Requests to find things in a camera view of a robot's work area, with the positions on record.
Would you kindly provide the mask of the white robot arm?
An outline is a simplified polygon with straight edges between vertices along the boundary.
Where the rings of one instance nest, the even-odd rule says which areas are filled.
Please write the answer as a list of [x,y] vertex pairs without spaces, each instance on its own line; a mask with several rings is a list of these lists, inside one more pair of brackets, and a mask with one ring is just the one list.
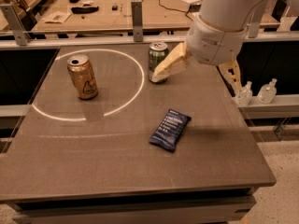
[[[155,68],[152,80],[158,82],[183,71],[190,58],[199,63],[218,66],[235,94],[242,89],[236,56],[240,52],[248,29],[257,11],[264,11],[267,0],[203,0],[186,35]],[[293,9],[299,0],[286,0]]]

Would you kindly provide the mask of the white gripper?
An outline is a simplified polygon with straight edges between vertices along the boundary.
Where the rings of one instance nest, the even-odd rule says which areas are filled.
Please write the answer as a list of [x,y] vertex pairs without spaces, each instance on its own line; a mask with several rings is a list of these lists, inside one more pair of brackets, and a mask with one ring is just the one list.
[[222,76],[231,85],[234,94],[238,95],[242,84],[239,64],[235,57],[241,50],[246,33],[246,29],[218,29],[197,16],[186,35],[186,42],[176,45],[157,65],[151,80],[159,82],[182,72],[188,67],[188,59],[192,55],[199,63],[220,65]]

